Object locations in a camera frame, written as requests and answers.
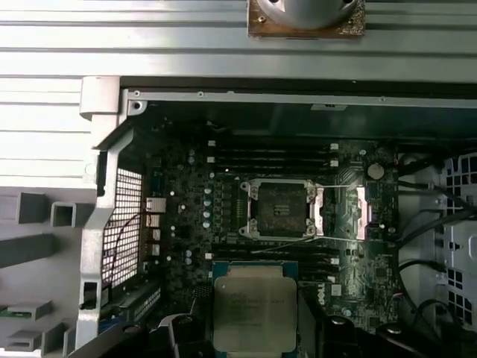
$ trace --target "motherboard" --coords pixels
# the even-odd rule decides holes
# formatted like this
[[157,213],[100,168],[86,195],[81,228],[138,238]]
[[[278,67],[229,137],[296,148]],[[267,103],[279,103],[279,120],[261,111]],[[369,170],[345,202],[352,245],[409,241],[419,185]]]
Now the motherboard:
[[293,262],[326,313],[373,332],[396,318],[396,154],[379,142],[213,136],[148,160],[145,196],[164,203],[145,231],[162,315],[212,289],[215,262]]

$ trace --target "cable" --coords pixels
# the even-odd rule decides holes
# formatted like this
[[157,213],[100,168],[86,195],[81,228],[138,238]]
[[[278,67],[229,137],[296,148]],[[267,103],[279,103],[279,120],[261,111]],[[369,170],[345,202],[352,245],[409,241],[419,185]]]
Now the cable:
[[425,266],[428,266],[429,268],[431,268],[435,271],[438,271],[438,272],[447,272],[447,268],[444,264],[438,263],[438,262],[432,261],[432,260],[411,260],[411,261],[408,261],[407,263],[403,263],[399,267],[399,272],[401,272],[402,270],[404,270],[404,269],[406,269],[410,266],[414,266],[414,265],[425,265]]
[[450,316],[452,317],[452,322],[455,324],[455,326],[457,327],[460,327],[461,326],[461,321],[459,320],[459,318],[457,317],[457,315],[449,308],[449,306],[447,306],[444,302],[442,301],[439,301],[439,300],[435,300],[433,298],[429,299],[429,300],[425,300],[423,303],[421,303],[419,305],[419,307],[417,308],[417,311],[420,312],[419,315],[416,315],[414,317],[414,320],[412,322],[412,325],[414,326],[416,323],[417,323],[417,320],[419,317],[422,318],[423,316],[423,313],[424,313],[424,310],[433,305],[433,304],[440,304],[442,306],[444,306],[444,308],[446,309],[446,311],[450,314]]
[[423,184],[423,183],[409,183],[408,181],[398,180],[398,185],[404,186],[405,188],[412,188],[418,190],[432,190],[444,194],[447,198],[454,201],[458,206],[463,207],[468,210],[477,211],[477,207],[469,204],[463,198],[459,198],[457,195],[452,194],[449,190],[446,190],[440,186],[434,185],[433,183]]
[[118,233],[118,237],[116,237],[116,242],[114,244],[114,255],[113,255],[113,261],[111,263],[111,271],[110,274],[108,275],[108,280],[113,276],[114,274],[114,266],[116,265],[116,260],[118,259],[118,246],[119,242],[121,241],[121,235],[124,233],[124,229],[135,219],[137,219],[141,215],[151,215],[151,213],[146,213],[146,212],[139,212],[131,216],[125,223],[122,225],[121,230]]
[[424,318],[423,314],[417,309],[417,305],[412,301],[411,296],[409,295],[409,292],[405,287],[404,281],[402,280],[401,273],[399,272],[399,252],[398,251],[396,251],[396,254],[393,256],[392,263],[394,267],[394,272],[397,273],[396,275],[397,284],[399,289],[402,292],[402,296],[404,297],[407,304],[410,306],[411,310],[414,311],[415,314],[418,315],[423,320],[424,323],[426,323],[426,326],[429,328],[429,331],[432,332],[432,335],[435,341],[439,342],[440,341],[439,335],[436,333],[433,326]]
[[435,229],[438,226],[449,224],[450,222],[459,222],[465,219],[468,219],[472,216],[474,216],[475,213],[469,210],[463,210],[455,214],[451,214],[448,216],[443,216],[439,219],[433,220],[431,222],[428,222],[427,224],[423,225],[422,227],[419,227],[418,229],[410,232],[409,234],[405,235],[403,238],[401,238],[395,247],[396,251],[400,250],[404,246],[406,246],[408,243],[410,243],[412,240],[417,238],[418,236],[421,236],[422,234],[426,233],[429,230]]
[[297,241],[289,242],[288,244],[284,245],[279,245],[279,246],[274,246],[272,248],[264,248],[263,250],[257,250],[257,251],[251,251],[251,254],[261,254],[262,252],[268,252],[268,251],[275,251],[279,250],[281,248],[287,248],[288,246],[300,244],[302,242],[314,242],[319,239],[329,239],[329,240],[338,240],[338,241],[351,241],[351,242],[357,242],[360,240],[356,239],[342,239],[340,237],[332,237],[332,236],[316,236],[316,237],[304,237],[302,239],[299,239]]

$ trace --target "black cable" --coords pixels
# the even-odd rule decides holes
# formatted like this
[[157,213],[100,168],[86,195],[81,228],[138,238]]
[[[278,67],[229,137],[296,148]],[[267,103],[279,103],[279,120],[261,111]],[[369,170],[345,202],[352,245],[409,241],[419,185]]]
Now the black cable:
[[417,323],[417,320],[419,317],[422,317],[423,316],[423,313],[424,313],[424,310],[433,305],[433,304],[440,304],[442,306],[444,306],[444,308],[446,309],[446,311],[450,314],[450,316],[452,317],[452,322],[454,323],[454,325],[456,327],[460,327],[461,326],[461,321],[459,320],[459,318],[457,317],[457,315],[454,313],[454,311],[452,311],[449,306],[447,306],[444,302],[442,301],[439,301],[439,300],[435,300],[433,298],[429,299],[429,300],[425,300],[423,303],[421,303],[419,305],[419,307],[417,308],[417,310],[420,312],[419,315],[416,315],[414,317],[414,320],[412,322],[412,325],[414,326],[416,323]]
[[441,188],[440,186],[430,184],[423,184],[423,183],[409,183],[408,181],[398,180],[398,185],[404,186],[405,188],[412,188],[418,190],[433,190],[435,192],[439,192],[440,194],[444,194],[447,198],[454,201],[459,207],[463,207],[464,209],[468,210],[475,210],[477,211],[477,207],[474,205],[469,204],[463,198],[459,198],[457,195],[452,194],[449,190]]
[[474,215],[475,215],[475,213],[473,211],[463,210],[463,211],[460,211],[458,213],[451,214],[451,215],[448,215],[448,216],[443,216],[439,219],[428,222],[427,224],[423,225],[422,227],[419,227],[418,229],[408,233],[403,238],[401,238],[397,242],[396,251],[399,251],[401,248],[406,246],[412,240],[414,240],[418,236],[421,236],[422,234],[426,233],[429,230],[435,229],[436,227],[439,227],[441,225],[449,224],[451,222],[459,222],[459,221],[468,219],[468,218],[470,218]]
[[411,296],[409,295],[409,291],[406,289],[404,281],[402,280],[401,273],[399,272],[399,252],[396,251],[396,254],[393,255],[393,267],[394,267],[394,272],[396,272],[396,279],[397,279],[397,284],[399,289],[401,290],[403,297],[405,301],[408,303],[410,306],[411,310],[415,312],[416,315],[418,315],[424,323],[426,323],[427,327],[429,328],[429,331],[432,332],[433,338],[435,339],[436,342],[440,341],[439,335],[436,333],[434,327],[424,318],[423,314],[417,309],[417,305],[414,303],[414,301],[411,299]]
[[425,265],[425,266],[428,266],[429,268],[431,268],[435,271],[438,271],[438,272],[447,272],[447,268],[444,264],[438,263],[438,262],[432,261],[432,260],[410,260],[407,263],[403,263],[399,267],[399,272],[401,272],[402,270],[404,270],[404,269],[406,269],[410,266],[414,266],[414,265]]

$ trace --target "ventilation holes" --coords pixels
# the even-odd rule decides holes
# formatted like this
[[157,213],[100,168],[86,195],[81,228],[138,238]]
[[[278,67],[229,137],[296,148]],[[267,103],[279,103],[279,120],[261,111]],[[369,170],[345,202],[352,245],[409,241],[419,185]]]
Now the ventilation holes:
[[118,169],[116,183],[116,207],[104,229],[102,269],[103,280],[113,288],[137,274],[142,176]]
[[449,308],[461,321],[472,325],[472,302],[465,297],[449,291]]
[[[452,194],[461,196],[461,186],[477,183],[477,157],[465,157],[460,161],[452,159],[452,165],[447,169],[447,190]],[[471,204],[473,198],[466,198]],[[447,199],[447,215],[461,210],[453,200]]]
[[463,289],[462,280],[462,272],[452,269],[447,270],[447,283],[450,286],[455,287],[456,289]]

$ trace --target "black plastic part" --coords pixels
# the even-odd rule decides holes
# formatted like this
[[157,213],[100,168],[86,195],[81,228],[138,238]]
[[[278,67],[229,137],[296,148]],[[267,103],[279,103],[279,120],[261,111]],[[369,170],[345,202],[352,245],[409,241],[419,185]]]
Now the black plastic part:
[[137,357],[148,343],[148,331],[140,324],[117,324],[70,354],[70,358]]
[[169,324],[175,358],[214,358],[212,343],[204,338],[204,328],[193,315],[180,315]]

